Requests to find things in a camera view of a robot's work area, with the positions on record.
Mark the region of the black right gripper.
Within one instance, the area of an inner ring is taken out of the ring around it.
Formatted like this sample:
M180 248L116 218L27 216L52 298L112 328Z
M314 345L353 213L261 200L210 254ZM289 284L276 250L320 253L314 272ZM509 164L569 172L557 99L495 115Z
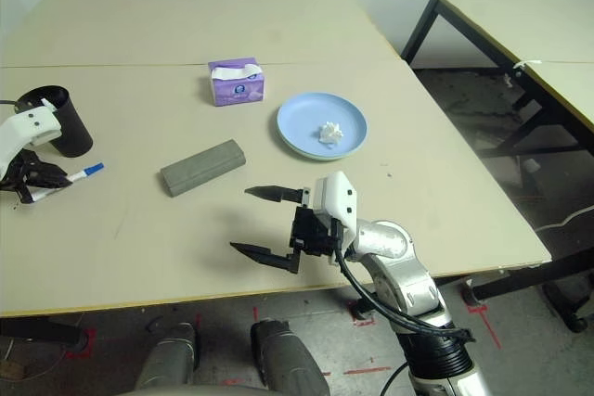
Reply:
M271 249L250 244L231 242L230 246L246 257L262 265L285 270L292 274L299 272L300 254L312 256L332 256L342 247L344 227L342 223L331 217L323 223L309 206L310 190L291 189L278 185L249 187L246 194L268 201L289 201L302 207L295 210L289 246L293 253L285 256L273 254Z

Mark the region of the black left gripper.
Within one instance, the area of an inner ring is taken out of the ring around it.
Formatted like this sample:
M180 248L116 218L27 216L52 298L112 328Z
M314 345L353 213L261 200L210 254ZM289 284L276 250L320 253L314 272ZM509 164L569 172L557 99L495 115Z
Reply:
M21 150L8 164L6 175L1 180L1 190L16 193L23 204L32 204L32 195L58 191L71 185L68 174L58 165L35 160L35 153L28 149Z

